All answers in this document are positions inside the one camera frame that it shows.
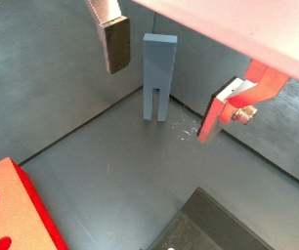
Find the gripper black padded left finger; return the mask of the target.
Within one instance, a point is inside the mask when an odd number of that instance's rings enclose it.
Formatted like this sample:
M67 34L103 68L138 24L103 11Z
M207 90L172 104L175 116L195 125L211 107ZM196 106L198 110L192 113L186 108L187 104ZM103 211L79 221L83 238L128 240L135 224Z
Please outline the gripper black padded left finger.
M114 74L131 62L131 20L118 0L86 0L103 45L107 71Z

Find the gripper red bracket right finger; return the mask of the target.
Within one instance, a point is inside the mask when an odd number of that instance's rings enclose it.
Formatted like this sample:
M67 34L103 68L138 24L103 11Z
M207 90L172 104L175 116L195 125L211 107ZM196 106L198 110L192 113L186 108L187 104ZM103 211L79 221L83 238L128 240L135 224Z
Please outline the gripper red bracket right finger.
M239 120L243 124L255 117L255 104L275 98L290 76L264 63L251 60L246 70L246 79L234 77L212 95L199 140L207 143L219 124Z

